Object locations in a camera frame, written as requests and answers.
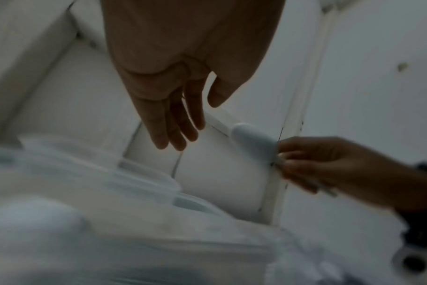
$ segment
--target hand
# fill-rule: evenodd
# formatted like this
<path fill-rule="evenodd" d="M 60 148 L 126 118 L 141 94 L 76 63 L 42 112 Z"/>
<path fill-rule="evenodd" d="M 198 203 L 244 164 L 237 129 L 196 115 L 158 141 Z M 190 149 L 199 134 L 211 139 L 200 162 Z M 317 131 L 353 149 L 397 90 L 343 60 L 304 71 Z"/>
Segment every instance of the hand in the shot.
<path fill-rule="evenodd" d="M 279 142 L 282 175 L 315 192 L 316 179 L 361 201 L 398 210 L 427 209 L 427 173 L 340 138 L 293 137 Z"/>
<path fill-rule="evenodd" d="M 220 106 L 254 74 L 284 0 L 102 0 L 113 63 L 151 139 L 183 150 L 205 126 L 202 91 Z"/>

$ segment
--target palm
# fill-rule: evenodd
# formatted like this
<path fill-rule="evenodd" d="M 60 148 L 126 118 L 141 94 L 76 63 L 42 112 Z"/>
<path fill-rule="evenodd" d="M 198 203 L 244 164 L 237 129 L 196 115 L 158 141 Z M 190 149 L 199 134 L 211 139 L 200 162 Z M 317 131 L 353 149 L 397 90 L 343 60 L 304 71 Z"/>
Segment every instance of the palm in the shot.
<path fill-rule="evenodd" d="M 176 149 L 204 128 L 202 90 L 221 105 L 259 66 L 284 0 L 103 0 L 109 50 L 158 148 Z"/>

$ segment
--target handheld white object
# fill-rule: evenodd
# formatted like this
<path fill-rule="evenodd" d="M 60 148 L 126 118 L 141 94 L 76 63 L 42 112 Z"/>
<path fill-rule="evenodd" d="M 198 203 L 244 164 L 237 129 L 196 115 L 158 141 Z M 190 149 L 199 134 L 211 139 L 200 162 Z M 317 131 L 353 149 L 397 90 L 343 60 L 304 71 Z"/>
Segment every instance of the handheld white object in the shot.
<path fill-rule="evenodd" d="M 255 126 L 247 123 L 235 124 L 229 137 L 233 144 L 252 160 L 262 164 L 275 163 L 276 166 L 282 165 L 283 160 L 278 156 L 277 140 Z M 329 196 L 337 196 L 329 187 L 319 181 L 309 180 L 306 182 Z"/>

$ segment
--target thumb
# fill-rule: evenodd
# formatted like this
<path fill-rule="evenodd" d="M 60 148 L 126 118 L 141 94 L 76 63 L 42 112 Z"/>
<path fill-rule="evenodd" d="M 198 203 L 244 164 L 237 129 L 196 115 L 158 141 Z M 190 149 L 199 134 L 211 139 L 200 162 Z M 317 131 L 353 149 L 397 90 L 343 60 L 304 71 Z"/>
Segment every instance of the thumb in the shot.
<path fill-rule="evenodd" d="M 318 179 L 334 179 L 341 172 L 333 162 L 307 160 L 287 160 L 282 166 L 282 171 L 284 174 L 298 174 Z"/>
<path fill-rule="evenodd" d="M 242 84 L 230 83 L 217 76 L 212 86 L 210 87 L 207 101 L 213 108 L 219 107 L 223 104 L 232 93 L 234 93 Z"/>

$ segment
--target dark sleeve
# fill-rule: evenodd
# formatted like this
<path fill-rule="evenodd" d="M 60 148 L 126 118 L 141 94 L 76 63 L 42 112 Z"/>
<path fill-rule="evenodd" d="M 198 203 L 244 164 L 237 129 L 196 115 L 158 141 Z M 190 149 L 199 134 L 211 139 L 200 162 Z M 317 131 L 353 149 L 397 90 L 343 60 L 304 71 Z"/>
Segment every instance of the dark sleeve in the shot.
<path fill-rule="evenodd" d="M 421 163 L 418 169 L 427 172 L 427 163 Z M 405 221 L 408 230 L 402 234 L 405 243 L 427 247 L 427 210 L 421 212 L 396 211 Z"/>

